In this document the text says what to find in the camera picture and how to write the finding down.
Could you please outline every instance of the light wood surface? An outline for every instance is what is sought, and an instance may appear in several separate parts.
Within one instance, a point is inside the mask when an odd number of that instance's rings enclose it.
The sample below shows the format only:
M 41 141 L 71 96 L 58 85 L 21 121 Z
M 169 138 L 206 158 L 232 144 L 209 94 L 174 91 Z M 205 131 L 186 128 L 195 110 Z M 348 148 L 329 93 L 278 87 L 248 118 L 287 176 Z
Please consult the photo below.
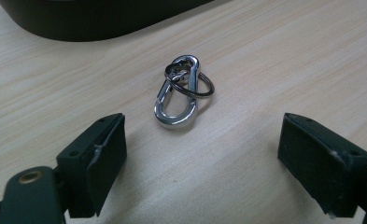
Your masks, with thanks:
M 153 106 L 165 66 L 183 54 L 216 93 L 191 127 L 170 131 Z M 168 109 L 184 104 L 175 94 Z M 32 35 L 0 7 L 0 200 L 17 172 L 55 167 L 119 112 L 128 159 L 101 216 L 68 223 L 361 223 L 361 209 L 324 215 L 276 153 L 285 112 L 367 150 L 367 0 L 217 0 L 90 43 Z

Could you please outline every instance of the black plastic jaw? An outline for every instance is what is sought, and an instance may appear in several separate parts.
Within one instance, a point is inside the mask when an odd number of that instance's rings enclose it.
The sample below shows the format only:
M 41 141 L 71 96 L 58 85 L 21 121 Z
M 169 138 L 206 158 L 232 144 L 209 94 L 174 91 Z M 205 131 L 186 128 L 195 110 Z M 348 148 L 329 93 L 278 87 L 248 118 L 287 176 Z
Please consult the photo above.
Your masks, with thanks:
M 334 217 L 367 212 L 367 151 L 316 121 L 285 114 L 278 158 L 320 205 Z
M 99 119 L 57 156 L 61 178 L 73 192 L 70 217 L 99 216 L 126 157 L 122 114 Z
M 98 216 L 127 157 L 122 114 L 96 121 L 58 157 L 58 166 L 34 167 L 13 176 L 0 202 L 0 224 L 64 223 Z

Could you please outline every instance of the wood grain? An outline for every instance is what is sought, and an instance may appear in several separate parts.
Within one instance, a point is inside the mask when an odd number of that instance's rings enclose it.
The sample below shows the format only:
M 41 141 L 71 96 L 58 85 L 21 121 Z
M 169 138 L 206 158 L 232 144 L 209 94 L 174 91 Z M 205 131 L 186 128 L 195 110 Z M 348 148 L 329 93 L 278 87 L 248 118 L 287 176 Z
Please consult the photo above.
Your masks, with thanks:
M 183 54 L 199 58 L 216 93 L 193 126 L 169 131 L 153 106 L 163 69 Z M 178 113 L 184 98 L 174 99 Z M 367 0 L 216 0 L 89 43 L 29 34 L 0 7 L 0 200 L 10 177 L 54 167 L 119 112 L 127 162 L 101 216 L 68 223 L 361 223 L 360 209 L 324 215 L 276 152 L 285 112 L 367 150 Z

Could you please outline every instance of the silver carabiner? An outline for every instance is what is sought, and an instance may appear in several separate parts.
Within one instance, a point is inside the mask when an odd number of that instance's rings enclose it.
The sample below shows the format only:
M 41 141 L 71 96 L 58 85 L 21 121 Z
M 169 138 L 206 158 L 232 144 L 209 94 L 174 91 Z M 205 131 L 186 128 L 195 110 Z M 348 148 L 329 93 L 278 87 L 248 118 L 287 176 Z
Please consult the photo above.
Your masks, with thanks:
M 200 62 L 192 55 L 183 55 L 175 60 L 165 69 L 174 82 L 187 84 L 187 90 L 197 92 L 197 78 L 200 74 Z M 169 80 L 165 80 L 162 88 L 157 95 L 157 102 L 154 106 L 154 115 L 160 124 L 168 129 L 176 129 L 187 126 L 197 116 L 197 101 L 194 97 L 187 97 L 185 110 L 177 116 L 168 116 L 164 113 L 171 94 L 174 91 L 173 85 Z

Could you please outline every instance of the black object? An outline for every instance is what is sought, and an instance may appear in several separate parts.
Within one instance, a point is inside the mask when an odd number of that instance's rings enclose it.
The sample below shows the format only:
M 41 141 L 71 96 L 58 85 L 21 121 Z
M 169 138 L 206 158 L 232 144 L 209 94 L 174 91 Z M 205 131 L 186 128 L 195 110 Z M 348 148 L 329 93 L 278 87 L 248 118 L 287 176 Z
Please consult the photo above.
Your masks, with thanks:
M 64 223 L 98 216 L 126 157 L 124 116 L 96 121 L 57 157 L 58 166 L 13 176 L 0 202 L 0 223 Z
M 312 119 L 287 113 L 278 158 L 324 213 L 353 217 L 358 205 L 367 213 L 367 151 Z
M 94 41 L 150 26 L 212 0 L 0 0 L 23 29 L 49 39 Z

